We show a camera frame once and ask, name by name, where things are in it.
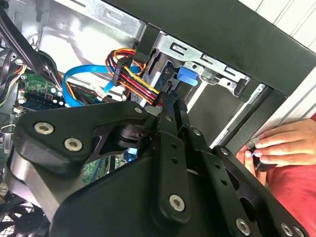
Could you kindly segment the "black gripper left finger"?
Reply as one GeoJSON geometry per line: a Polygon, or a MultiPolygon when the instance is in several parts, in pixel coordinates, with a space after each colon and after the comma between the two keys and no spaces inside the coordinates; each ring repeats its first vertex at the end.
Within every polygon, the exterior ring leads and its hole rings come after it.
{"type": "Polygon", "coordinates": [[[153,106],[132,101],[28,112],[18,120],[9,161],[11,192],[42,208],[51,221],[84,188],[83,167],[135,146],[138,159],[185,155],[175,116],[177,97],[161,93],[153,106]]]}

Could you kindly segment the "person's right hand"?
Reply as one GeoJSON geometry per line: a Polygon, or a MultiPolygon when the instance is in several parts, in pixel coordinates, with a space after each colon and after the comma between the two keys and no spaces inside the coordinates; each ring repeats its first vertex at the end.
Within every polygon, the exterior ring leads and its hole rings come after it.
{"type": "Polygon", "coordinates": [[[305,119],[267,130],[258,136],[254,154],[265,164],[315,165],[316,122],[305,119]]]}

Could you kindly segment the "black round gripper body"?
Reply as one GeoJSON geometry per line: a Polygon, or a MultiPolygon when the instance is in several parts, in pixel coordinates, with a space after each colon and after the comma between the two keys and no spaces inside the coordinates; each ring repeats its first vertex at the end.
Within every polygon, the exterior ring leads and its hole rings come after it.
{"type": "Polygon", "coordinates": [[[180,237],[192,215],[186,154],[133,161],[68,197],[52,237],[180,237]]]}

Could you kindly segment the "person's left hand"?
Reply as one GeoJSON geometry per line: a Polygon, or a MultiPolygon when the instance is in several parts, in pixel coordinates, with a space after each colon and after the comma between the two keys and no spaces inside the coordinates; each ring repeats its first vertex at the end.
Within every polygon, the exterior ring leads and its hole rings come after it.
{"type": "Polygon", "coordinates": [[[236,158],[247,168],[247,170],[257,178],[264,186],[266,184],[266,172],[259,172],[254,165],[253,157],[246,145],[244,145],[236,154],[236,158]]]}

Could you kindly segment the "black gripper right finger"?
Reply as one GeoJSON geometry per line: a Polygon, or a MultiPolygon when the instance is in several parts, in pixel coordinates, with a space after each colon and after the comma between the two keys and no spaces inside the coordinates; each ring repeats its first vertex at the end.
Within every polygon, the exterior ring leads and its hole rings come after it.
{"type": "Polygon", "coordinates": [[[207,146],[176,102],[192,215],[181,237],[306,237],[308,232],[225,147],[207,146]]]}

